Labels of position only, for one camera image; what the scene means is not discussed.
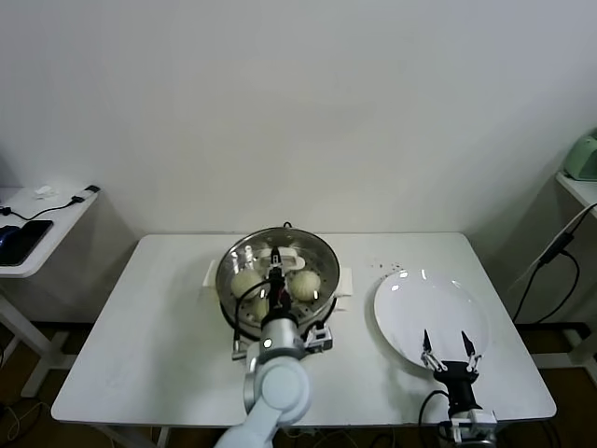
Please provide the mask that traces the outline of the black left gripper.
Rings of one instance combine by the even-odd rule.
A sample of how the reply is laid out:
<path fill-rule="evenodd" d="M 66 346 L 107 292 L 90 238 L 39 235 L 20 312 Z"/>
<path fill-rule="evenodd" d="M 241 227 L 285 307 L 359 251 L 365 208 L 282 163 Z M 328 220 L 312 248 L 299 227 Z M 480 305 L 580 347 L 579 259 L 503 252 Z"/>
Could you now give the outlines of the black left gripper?
<path fill-rule="evenodd" d="M 283 278 L 283 261 L 278 246 L 274 246 L 270 253 L 270 266 L 268 269 L 270 291 L 268 293 L 268 312 L 265 316 L 266 322 L 275 319 L 289 319 L 297 321 L 297 317 L 291 312 L 292 300 L 286 290 L 285 279 Z"/>

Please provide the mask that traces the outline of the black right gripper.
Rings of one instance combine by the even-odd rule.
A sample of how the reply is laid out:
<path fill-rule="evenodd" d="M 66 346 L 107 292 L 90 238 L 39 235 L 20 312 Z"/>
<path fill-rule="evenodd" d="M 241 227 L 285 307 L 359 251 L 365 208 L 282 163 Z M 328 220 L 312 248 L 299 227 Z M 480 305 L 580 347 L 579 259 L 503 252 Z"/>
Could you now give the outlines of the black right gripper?
<path fill-rule="evenodd" d="M 482 354 L 478 353 L 473 342 L 462 330 L 461 336 L 468 361 L 439 360 L 433 353 L 427 329 L 423 331 L 423 351 L 421 360 L 427 369 L 434 371 L 434 378 L 447 388 L 450 410 L 477 410 L 472 385 L 479 378 L 478 364 Z"/>

